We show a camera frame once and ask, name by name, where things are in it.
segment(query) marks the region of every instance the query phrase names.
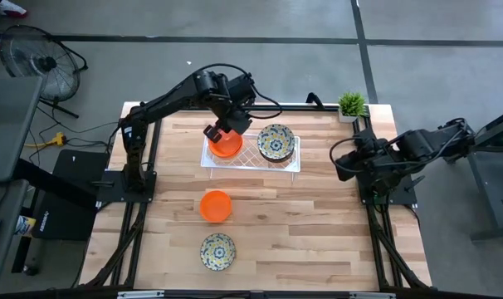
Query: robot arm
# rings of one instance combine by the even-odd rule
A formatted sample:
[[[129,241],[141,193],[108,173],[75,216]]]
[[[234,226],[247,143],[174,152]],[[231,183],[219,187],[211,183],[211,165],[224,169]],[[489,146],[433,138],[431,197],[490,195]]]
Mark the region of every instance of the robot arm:
[[[377,139],[368,128],[353,138],[356,150],[333,159],[336,172],[341,181],[360,176],[371,182],[376,196],[390,194],[410,174],[421,171],[425,165],[443,157],[456,160],[468,154],[474,144],[475,134],[464,119],[455,119],[440,126],[438,130],[410,130],[393,140]]]
[[[123,168],[126,191],[143,192],[146,183],[141,165],[150,123],[187,108],[208,108],[218,118],[204,134],[213,142],[221,138],[219,130],[235,130],[243,134],[250,126],[246,108],[253,105],[256,94],[250,74],[230,81],[224,74],[196,71],[176,85],[169,93],[148,103],[141,102],[119,122],[127,162]]]

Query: orange bowl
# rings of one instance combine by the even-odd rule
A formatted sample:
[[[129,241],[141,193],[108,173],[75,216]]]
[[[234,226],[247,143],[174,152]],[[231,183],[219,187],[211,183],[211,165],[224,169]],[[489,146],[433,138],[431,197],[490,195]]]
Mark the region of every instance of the orange bowl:
[[[232,200],[222,191],[214,190],[203,195],[200,214],[211,223],[220,223],[232,213]]]
[[[229,133],[224,133],[221,130],[220,134],[222,138],[217,143],[209,140],[211,152],[220,158],[232,158],[237,155],[242,148],[242,136],[234,130],[229,131]]]

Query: gray floor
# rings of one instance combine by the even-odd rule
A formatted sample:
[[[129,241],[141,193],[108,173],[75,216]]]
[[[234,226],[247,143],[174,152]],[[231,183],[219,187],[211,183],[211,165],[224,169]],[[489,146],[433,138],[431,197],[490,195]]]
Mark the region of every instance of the gray floor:
[[[31,15],[23,23],[54,33],[199,37],[356,37],[349,0],[21,0]],[[367,38],[503,39],[503,0],[359,0]],[[0,29],[12,21],[0,18]],[[150,100],[190,71],[212,62],[248,69],[258,88],[278,100],[303,101],[310,91],[335,102],[345,91],[366,94],[356,45],[69,42],[88,61],[81,88],[65,107],[79,120],[56,113],[83,130],[114,121],[125,100]],[[466,117],[474,129],[503,113],[503,47],[369,47],[379,103],[393,106],[398,131],[435,129]],[[0,64],[0,76],[7,76]],[[51,125],[36,114],[34,133]],[[112,128],[69,137],[105,140]],[[51,130],[46,137],[52,137]],[[32,151],[26,150],[27,157]],[[41,155],[53,168],[58,149]],[[422,172],[419,215],[435,287],[503,296],[503,241],[474,245],[469,234],[491,227],[485,203],[465,161],[441,161]],[[68,287],[84,244],[37,243],[38,277],[6,275],[0,292]],[[68,259],[70,267],[54,266]]]

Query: white plant pot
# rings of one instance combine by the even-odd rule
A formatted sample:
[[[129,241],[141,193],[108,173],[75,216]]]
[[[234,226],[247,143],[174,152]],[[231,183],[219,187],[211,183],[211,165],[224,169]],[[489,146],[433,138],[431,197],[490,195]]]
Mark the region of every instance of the white plant pot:
[[[357,116],[342,115],[342,111],[338,109],[338,120],[343,124],[351,124],[357,120]]]

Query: small green plant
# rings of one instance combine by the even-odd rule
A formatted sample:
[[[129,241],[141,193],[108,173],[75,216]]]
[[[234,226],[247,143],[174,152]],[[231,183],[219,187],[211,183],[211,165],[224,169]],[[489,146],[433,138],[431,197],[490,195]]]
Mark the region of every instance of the small green plant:
[[[345,116],[364,116],[366,109],[364,108],[364,97],[360,92],[346,92],[340,98],[340,110]]]

